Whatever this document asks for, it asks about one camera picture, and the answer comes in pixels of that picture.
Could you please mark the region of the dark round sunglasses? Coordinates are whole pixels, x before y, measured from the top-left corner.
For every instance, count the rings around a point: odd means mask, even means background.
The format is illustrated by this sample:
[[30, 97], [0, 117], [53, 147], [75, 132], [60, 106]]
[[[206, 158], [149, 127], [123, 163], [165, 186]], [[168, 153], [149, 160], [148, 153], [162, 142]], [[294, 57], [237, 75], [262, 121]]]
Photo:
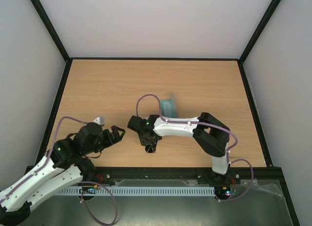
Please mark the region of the dark round sunglasses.
[[147, 144], [147, 145], [145, 146], [145, 151], [146, 151], [146, 153], [155, 153], [155, 151], [156, 151], [156, 146], [157, 146], [157, 142]]

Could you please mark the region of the grey glasses case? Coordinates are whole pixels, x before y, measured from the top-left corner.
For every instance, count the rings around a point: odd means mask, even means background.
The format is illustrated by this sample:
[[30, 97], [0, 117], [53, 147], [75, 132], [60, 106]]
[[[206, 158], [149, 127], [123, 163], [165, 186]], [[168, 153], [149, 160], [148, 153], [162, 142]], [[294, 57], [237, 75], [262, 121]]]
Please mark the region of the grey glasses case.
[[176, 105], [176, 98], [174, 93], [170, 94], [169, 99], [161, 100], [160, 101], [162, 115], [168, 118], [179, 118], [177, 105]]

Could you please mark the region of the blue cleaning cloth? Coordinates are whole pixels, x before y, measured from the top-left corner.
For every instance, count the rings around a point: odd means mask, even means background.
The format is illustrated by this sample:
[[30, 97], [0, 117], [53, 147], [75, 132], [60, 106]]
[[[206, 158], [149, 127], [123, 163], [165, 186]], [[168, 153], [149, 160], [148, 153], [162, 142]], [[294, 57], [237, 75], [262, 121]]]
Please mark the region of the blue cleaning cloth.
[[171, 100], [162, 100], [161, 107], [162, 107], [162, 115], [164, 117], [169, 118], [176, 117], [175, 109]]

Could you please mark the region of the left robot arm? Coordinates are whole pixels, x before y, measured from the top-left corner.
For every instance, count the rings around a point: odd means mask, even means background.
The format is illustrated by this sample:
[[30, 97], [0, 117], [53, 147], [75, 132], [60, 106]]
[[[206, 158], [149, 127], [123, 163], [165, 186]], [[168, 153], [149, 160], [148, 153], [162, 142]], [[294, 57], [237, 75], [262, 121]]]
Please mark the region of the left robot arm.
[[120, 142], [125, 130], [102, 129], [90, 122], [55, 142], [46, 156], [16, 183], [0, 193], [0, 224], [17, 226], [41, 203], [62, 189], [93, 179], [96, 168], [88, 155]]

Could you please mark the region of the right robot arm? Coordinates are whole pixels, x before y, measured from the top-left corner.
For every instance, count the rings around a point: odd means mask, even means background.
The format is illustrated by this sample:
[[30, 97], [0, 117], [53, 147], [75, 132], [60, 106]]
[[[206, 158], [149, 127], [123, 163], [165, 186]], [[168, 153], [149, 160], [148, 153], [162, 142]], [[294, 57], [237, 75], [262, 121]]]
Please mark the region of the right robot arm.
[[157, 142], [165, 136], [193, 138], [212, 158], [213, 179], [225, 182], [230, 172], [226, 149], [230, 141], [230, 129], [209, 113], [188, 119], [150, 115], [143, 119], [132, 116], [127, 127], [136, 132], [147, 153], [156, 151]]

